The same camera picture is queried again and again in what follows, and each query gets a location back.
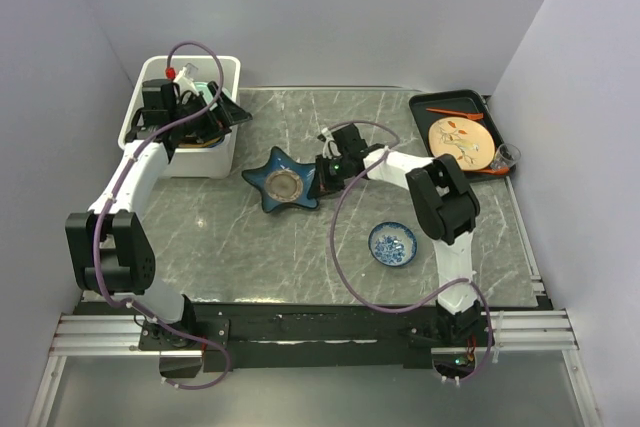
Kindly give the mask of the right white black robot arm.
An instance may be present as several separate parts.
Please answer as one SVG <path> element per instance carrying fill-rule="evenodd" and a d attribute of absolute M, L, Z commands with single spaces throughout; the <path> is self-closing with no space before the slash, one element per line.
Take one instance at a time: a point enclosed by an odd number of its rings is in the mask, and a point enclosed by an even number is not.
<path fill-rule="evenodd" d="M 431 240 L 436 257 L 438 288 L 425 299 L 404 308 L 386 308 L 366 301 L 347 282 L 335 247 L 335 211 L 328 234 L 329 252 L 347 290 L 359 302 L 383 313 L 407 313 L 435 302 L 436 320 L 431 338 L 445 345 L 460 345 L 477 328 L 480 294 L 474 283 L 472 240 L 480 205 L 469 181 L 450 154 L 420 157 L 392 146 L 369 145 L 358 121 L 323 128 L 318 139 L 323 152 L 316 157 L 310 195 L 340 193 L 338 207 L 356 183 L 366 179 L 400 187 L 409 193 L 419 226 Z"/>

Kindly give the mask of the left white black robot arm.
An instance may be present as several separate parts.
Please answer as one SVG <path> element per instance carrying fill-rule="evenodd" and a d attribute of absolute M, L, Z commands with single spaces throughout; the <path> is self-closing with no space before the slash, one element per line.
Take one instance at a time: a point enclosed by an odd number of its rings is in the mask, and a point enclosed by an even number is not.
<path fill-rule="evenodd" d="M 157 277 L 139 214 L 181 145 L 215 142 L 251 116 L 215 81 L 180 75 L 141 87 L 142 103 L 126 125 L 116 171 L 87 211 L 67 217 L 65 234 L 82 290 L 143 315 L 143 329 L 152 339 L 187 349 L 204 340 L 193 304 Z"/>

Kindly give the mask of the pale green plate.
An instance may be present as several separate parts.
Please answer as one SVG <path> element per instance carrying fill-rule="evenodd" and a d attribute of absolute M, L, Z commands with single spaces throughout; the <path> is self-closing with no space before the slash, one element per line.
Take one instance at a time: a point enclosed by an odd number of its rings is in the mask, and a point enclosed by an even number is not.
<path fill-rule="evenodd" d="M 214 93 L 217 89 L 217 87 L 214 87 L 213 90 L 210 90 L 206 82 L 196 82 L 195 87 L 197 91 L 202 95 L 203 100 L 206 104 L 209 104 L 212 101 Z M 224 97 L 230 98 L 230 94 L 231 92 L 226 87 L 224 87 L 219 102 L 222 102 L 222 99 Z"/>

